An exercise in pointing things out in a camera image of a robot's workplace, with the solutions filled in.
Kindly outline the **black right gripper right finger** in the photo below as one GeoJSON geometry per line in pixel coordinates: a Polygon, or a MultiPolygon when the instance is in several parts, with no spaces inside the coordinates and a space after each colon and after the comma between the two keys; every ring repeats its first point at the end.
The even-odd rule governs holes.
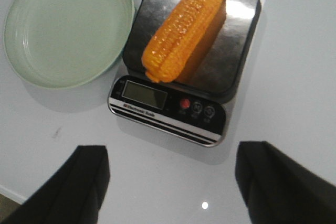
{"type": "Polygon", "coordinates": [[[335,186],[266,141],[239,143],[235,177],[252,223],[335,223],[335,186]]]}

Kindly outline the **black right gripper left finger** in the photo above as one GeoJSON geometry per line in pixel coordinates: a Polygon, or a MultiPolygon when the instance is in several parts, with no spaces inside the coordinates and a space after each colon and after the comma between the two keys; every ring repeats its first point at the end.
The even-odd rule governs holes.
{"type": "Polygon", "coordinates": [[[106,147],[78,146],[3,223],[97,223],[109,181],[106,147]]]}

